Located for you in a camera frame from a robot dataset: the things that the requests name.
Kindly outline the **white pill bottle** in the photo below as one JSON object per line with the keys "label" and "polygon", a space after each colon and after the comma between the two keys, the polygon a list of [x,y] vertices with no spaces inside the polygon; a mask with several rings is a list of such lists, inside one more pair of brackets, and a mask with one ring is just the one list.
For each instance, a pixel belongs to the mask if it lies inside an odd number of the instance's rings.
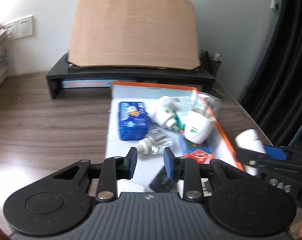
{"label": "white pill bottle", "polygon": [[254,129],[247,129],[235,137],[236,145],[239,148],[252,150],[266,154],[263,143],[260,141],[257,132]]}

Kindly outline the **playing cards pack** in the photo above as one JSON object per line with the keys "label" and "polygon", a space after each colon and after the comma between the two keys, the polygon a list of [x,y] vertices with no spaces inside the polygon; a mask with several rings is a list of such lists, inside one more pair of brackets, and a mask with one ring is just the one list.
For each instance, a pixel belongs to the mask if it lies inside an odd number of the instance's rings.
{"label": "playing cards pack", "polygon": [[214,155],[207,141],[195,144],[185,138],[184,131],[180,131],[180,148],[184,156],[195,159],[199,164],[209,164]]}

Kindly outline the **white diffuser with bottle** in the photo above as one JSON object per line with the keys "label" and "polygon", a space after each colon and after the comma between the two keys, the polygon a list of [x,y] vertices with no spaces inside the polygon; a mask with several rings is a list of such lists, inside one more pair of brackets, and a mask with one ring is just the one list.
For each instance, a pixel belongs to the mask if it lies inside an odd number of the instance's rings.
{"label": "white diffuser with bottle", "polygon": [[186,116],[185,138],[194,144],[203,143],[215,125],[219,107],[218,98],[206,93],[197,94],[194,104]]}

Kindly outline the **teal white carton box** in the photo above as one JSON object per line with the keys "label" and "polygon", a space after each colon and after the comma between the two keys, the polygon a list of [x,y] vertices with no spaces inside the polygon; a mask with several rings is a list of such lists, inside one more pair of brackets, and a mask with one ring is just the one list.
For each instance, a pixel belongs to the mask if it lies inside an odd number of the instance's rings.
{"label": "teal white carton box", "polygon": [[179,130],[184,130],[188,112],[193,109],[197,99],[191,96],[173,97],[173,112]]}

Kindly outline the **small black shiny block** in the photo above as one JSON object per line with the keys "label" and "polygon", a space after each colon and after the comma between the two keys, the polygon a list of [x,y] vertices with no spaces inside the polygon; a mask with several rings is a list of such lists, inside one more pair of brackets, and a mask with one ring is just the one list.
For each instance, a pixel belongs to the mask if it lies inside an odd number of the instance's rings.
{"label": "small black shiny block", "polygon": [[149,184],[149,188],[156,193],[168,193],[178,190],[178,180],[169,179],[163,166]]}

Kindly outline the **clear glass refill bottle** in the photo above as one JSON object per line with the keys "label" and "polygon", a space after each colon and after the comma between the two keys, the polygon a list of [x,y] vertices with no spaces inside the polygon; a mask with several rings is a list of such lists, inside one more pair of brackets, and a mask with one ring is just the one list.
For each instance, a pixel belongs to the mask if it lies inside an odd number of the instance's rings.
{"label": "clear glass refill bottle", "polygon": [[173,145],[173,140],[162,129],[153,129],[136,146],[138,155],[163,154],[166,147]]}

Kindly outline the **white plug-in diffuser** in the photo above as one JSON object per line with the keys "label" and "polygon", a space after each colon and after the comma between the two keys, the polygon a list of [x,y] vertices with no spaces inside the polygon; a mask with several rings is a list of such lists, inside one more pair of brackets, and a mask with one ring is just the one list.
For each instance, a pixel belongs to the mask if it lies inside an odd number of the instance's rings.
{"label": "white plug-in diffuser", "polygon": [[147,107],[147,114],[151,122],[161,128],[178,130],[174,110],[173,99],[163,96]]}

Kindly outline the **blue tin box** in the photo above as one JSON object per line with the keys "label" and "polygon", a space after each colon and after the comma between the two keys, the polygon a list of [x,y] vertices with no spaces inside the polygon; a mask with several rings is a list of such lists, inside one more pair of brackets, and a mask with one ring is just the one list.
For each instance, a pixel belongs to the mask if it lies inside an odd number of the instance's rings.
{"label": "blue tin box", "polygon": [[148,116],[143,102],[118,104],[118,133],[122,141],[141,140],[148,133]]}

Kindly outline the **white usb charger cube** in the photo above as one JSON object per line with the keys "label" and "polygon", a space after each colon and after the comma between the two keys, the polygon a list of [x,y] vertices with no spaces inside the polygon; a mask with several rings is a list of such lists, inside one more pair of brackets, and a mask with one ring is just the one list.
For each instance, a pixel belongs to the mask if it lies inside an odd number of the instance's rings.
{"label": "white usb charger cube", "polygon": [[117,193],[120,195],[122,192],[145,192],[145,187],[130,180],[121,179],[117,181]]}

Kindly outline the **black curtain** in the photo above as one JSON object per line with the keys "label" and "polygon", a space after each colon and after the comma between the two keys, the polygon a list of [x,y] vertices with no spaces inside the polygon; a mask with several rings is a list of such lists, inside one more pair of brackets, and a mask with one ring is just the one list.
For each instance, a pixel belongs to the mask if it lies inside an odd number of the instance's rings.
{"label": "black curtain", "polygon": [[271,44],[241,105],[274,145],[302,126],[302,0],[282,0]]}

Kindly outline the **black mesh pen holder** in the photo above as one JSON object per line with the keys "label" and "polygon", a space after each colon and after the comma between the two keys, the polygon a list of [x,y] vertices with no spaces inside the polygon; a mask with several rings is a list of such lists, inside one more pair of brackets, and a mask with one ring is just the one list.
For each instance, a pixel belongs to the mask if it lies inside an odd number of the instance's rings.
{"label": "black mesh pen holder", "polygon": [[201,66],[213,77],[216,77],[222,63],[220,53],[209,54],[207,50],[201,50],[200,62]]}

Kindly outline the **orange white box lid tray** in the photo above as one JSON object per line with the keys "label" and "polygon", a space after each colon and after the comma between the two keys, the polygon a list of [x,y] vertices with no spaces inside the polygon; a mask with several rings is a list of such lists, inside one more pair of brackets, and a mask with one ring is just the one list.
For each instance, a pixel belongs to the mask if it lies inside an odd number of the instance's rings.
{"label": "orange white box lid tray", "polygon": [[106,156],[123,157],[132,147],[138,151],[133,178],[119,180],[117,191],[181,191],[182,183],[166,177],[166,147],[177,157],[205,164],[220,159],[242,168],[217,121],[219,107],[218,98],[193,87],[114,82]]}

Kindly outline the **book under riser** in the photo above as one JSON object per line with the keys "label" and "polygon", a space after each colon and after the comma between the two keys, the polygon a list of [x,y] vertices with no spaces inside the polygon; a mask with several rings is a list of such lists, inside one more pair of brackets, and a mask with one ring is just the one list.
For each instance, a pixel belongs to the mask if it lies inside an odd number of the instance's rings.
{"label": "book under riser", "polygon": [[118,80],[108,80],[108,79],[63,80],[61,82],[61,86],[63,89],[98,88],[98,87],[111,87],[113,82],[118,82]]}

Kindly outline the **black monitor riser shelf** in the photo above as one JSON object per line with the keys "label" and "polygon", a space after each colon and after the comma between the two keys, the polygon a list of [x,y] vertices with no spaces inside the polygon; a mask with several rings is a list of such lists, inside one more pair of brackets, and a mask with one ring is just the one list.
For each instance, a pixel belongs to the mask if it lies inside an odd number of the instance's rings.
{"label": "black monitor riser shelf", "polygon": [[195,70],[158,69],[145,67],[85,67],[68,62],[66,53],[47,73],[46,80],[52,99],[64,90],[63,80],[108,79],[124,82],[148,82],[171,85],[191,85],[210,92],[215,78],[203,67]]}

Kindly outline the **white wall socket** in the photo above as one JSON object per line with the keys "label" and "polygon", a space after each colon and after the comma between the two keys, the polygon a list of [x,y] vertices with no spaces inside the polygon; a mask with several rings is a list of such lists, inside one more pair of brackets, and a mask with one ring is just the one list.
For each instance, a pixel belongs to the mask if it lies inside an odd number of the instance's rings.
{"label": "white wall socket", "polygon": [[17,38],[33,35],[33,15],[28,15],[24,18],[20,18],[15,23]]}

